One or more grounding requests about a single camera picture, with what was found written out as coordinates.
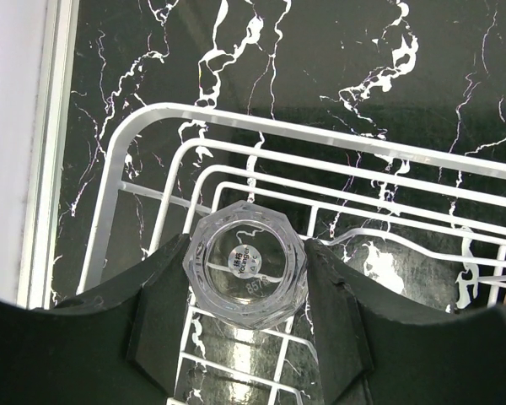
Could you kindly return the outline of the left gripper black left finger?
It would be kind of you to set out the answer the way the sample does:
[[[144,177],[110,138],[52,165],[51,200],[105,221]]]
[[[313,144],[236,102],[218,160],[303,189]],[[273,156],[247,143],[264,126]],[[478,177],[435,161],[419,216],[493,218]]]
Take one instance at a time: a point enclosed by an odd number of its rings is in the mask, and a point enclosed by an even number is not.
[[[164,404],[175,392],[189,239],[51,310],[0,300],[0,404]]]

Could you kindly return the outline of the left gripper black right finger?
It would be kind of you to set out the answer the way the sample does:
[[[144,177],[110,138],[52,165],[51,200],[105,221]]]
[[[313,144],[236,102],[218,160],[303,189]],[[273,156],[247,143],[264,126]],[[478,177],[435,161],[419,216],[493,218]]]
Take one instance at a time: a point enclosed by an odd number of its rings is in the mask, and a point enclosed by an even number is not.
[[[327,404],[506,404],[506,305],[452,315],[304,244]]]

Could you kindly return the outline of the small clear faceted glass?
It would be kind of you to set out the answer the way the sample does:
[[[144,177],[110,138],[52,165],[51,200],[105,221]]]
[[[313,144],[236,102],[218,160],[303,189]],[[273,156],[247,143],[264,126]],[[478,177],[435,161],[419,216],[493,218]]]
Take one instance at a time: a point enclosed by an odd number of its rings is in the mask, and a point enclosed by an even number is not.
[[[198,220],[183,268],[198,307],[242,329],[286,321],[308,292],[304,242],[288,217],[246,201]]]

